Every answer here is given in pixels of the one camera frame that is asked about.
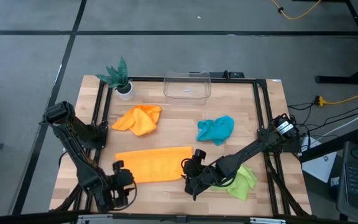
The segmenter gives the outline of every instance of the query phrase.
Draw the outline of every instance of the yellow-orange towel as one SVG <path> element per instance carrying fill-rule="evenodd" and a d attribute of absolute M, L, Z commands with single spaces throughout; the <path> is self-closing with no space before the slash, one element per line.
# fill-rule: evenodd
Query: yellow-orange towel
<path fill-rule="evenodd" d="M 193 155 L 192 147 L 171 147 L 116 154 L 116 161 L 134 175 L 136 183 L 165 182 L 181 178 L 180 162 Z"/>
<path fill-rule="evenodd" d="M 157 128 L 161 107 L 154 105 L 137 105 L 130 109 L 111 127 L 125 131 L 128 128 L 137 136 L 149 133 Z"/>

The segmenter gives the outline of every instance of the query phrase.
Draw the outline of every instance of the teal towel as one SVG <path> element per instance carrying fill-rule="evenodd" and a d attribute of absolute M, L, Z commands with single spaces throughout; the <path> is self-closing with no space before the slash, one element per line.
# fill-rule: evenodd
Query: teal towel
<path fill-rule="evenodd" d="M 229 116 L 223 116 L 215 121 L 199 121 L 198 128 L 201 130 L 197 135 L 198 141 L 212 140 L 215 145 L 219 146 L 233 132 L 234 120 Z"/>

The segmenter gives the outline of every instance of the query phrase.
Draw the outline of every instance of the clear plastic container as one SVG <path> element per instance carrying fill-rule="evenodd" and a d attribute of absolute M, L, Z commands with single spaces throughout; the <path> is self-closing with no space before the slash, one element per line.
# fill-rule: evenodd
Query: clear plastic container
<path fill-rule="evenodd" d="M 211 95 L 211 75 L 168 71 L 164 76 L 164 95 L 169 104 L 204 105 Z"/>

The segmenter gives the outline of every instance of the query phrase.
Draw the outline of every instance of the green plant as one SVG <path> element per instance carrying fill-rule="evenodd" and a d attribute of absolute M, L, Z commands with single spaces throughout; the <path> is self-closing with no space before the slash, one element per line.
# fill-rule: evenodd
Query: green plant
<path fill-rule="evenodd" d="M 116 88 L 119 93 L 127 93 L 131 90 L 128 80 L 128 69 L 124 59 L 121 57 L 118 70 L 113 66 L 106 66 L 109 75 L 95 75 L 103 82 L 109 84 L 110 88 Z"/>

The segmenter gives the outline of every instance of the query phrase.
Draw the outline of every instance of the wooden table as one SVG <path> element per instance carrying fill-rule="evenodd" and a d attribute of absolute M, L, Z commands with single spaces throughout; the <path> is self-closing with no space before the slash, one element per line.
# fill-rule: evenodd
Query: wooden table
<path fill-rule="evenodd" d="M 131 101 L 122 101 L 114 92 L 109 114 L 109 125 L 124 113 L 138 104 L 159 105 L 162 107 L 157 129 L 150 134 L 137 137 L 130 131 L 115 131 L 110 128 L 106 147 L 102 150 L 99 165 L 107 175 L 112 174 L 111 164 L 117 152 L 138 151 L 175 146 L 193 146 L 193 150 L 202 149 L 207 156 L 204 164 L 210 163 L 219 156 L 233 154 L 257 138 L 259 127 L 253 87 L 240 83 L 212 83 L 212 93 L 203 106 L 169 105 L 163 95 L 162 82 L 133 82 L 136 96 Z M 269 98 L 273 117 L 287 113 L 287 103 L 280 80 L 267 80 Z M 95 76 L 83 78 L 75 111 L 84 123 L 90 124 L 94 102 L 98 92 L 99 80 Z M 103 110 L 106 90 L 101 102 Z M 266 112 L 262 90 L 259 90 L 264 121 Z M 202 119 L 216 119 L 229 115 L 235 120 L 234 130 L 229 139 L 220 146 L 212 142 L 198 142 L 197 122 Z M 302 208 L 311 213 L 305 181 L 299 161 L 290 153 L 282 153 L 282 167 L 285 183 L 295 200 Z M 138 184 L 136 201 L 122 213 L 147 214 L 187 214 L 187 215 L 233 215 L 233 216 L 271 216 L 272 209 L 263 154 L 260 153 L 244 163 L 254 170 L 258 182 L 254 190 L 250 190 L 248 200 L 243 202 L 227 194 L 226 191 L 204 191 L 193 201 L 191 195 L 184 192 L 185 180 L 173 182 Z M 58 207 L 77 183 L 76 169 L 68 156 L 64 156 L 60 166 L 50 208 Z M 277 186 L 276 196 L 278 209 L 283 213 L 280 191 Z M 93 203 L 92 211 L 97 212 Z"/>

